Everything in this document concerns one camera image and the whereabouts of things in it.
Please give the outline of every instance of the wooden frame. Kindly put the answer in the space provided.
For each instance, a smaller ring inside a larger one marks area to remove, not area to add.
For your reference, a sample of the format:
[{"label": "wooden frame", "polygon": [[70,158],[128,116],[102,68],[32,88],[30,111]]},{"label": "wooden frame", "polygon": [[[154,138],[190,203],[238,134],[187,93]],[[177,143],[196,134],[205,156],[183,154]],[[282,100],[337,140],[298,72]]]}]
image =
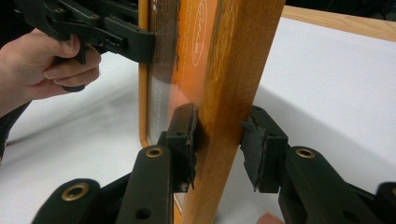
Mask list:
[{"label": "wooden frame", "polygon": [[[197,148],[196,189],[189,193],[180,211],[175,206],[175,223],[211,223],[215,217],[233,157],[242,134],[239,120],[246,119],[271,47],[283,2],[223,1],[217,13],[215,48],[209,56],[205,96],[200,106],[200,145]],[[140,18],[149,17],[149,3],[139,0]],[[396,41],[396,23],[284,7],[282,17],[320,26]],[[269,21],[264,33],[257,27]],[[149,28],[147,20],[139,26]],[[142,147],[147,146],[148,67],[139,65],[139,130]],[[240,107],[237,113],[224,116]]]}]

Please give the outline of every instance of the black sleeve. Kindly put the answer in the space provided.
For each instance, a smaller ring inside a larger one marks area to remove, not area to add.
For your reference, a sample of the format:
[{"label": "black sleeve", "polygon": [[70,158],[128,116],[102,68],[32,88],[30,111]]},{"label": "black sleeve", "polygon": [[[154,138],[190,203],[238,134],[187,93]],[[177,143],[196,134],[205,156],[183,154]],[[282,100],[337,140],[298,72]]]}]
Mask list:
[{"label": "black sleeve", "polygon": [[6,149],[9,131],[29,104],[30,102],[16,108],[0,118],[0,164],[3,159],[4,150]]}]

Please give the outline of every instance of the wooden board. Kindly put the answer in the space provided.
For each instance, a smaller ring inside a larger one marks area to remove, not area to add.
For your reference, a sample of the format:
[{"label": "wooden board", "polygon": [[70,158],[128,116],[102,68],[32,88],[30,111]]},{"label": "wooden board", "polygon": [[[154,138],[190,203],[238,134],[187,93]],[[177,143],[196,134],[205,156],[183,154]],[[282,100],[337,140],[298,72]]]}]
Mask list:
[{"label": "wooden board", "polygon": [[285,7],[282,17],[357,35],[396,41],[396,22],[355,17],[299,7]]},{"label": "wooden board", "polygon": [[141,2],[156,35],[154,60],[140,75],[141,142],[156,143],[174,107],[199,107],[195,190],[181,222],[212,223],[284,1]]}]

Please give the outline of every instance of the white surface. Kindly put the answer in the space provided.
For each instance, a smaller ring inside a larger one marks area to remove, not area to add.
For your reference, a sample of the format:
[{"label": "white surface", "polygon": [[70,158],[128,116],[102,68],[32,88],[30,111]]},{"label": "white surface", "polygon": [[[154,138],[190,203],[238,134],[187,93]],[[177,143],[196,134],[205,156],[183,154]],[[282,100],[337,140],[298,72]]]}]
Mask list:
[{"label": "white surface", "polygon": [[[292,146],[320,151],[348,182],[371,192],[395,181],[396,44],[282,19],[255,105]],[[29,223],[62,183],[105,185],[132,170],[140,149],[137,65],[107,54],[81,93],[33,102],[0,167],[0,223]],[[216,223],[255,223],[276,195],[253,192],[238,152]]]},{"label": "white surface", "polygon": [[[282,19],[254,104],[345,181],[372,193],[396,181],[396,43]],[[281,217],[243,161],[239,150],[216,223],[255,223],[264,209]]]}]

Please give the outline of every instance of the hand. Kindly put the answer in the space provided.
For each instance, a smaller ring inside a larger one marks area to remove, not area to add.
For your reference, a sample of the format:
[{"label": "hand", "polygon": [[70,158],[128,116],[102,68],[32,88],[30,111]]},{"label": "hand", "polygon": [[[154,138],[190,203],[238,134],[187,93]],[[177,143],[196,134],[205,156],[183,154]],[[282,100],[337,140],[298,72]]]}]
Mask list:
[{"label": "hand", "polygon": [[257,224],[284,224],[281,220],[277,217],[274,217],[270,213],[264,214],[262,217],[257,220]]},{"label": "hand", "polygon": [[[39,30],[9,42],[0,50],[0,116],[31,100],[66,94],[62,86],[87,85],[99,77],[100,54],[86,46],[86,64],[72,59],[77,36],[58,41]],[[53,64],[56,57],[70,59]]]}]

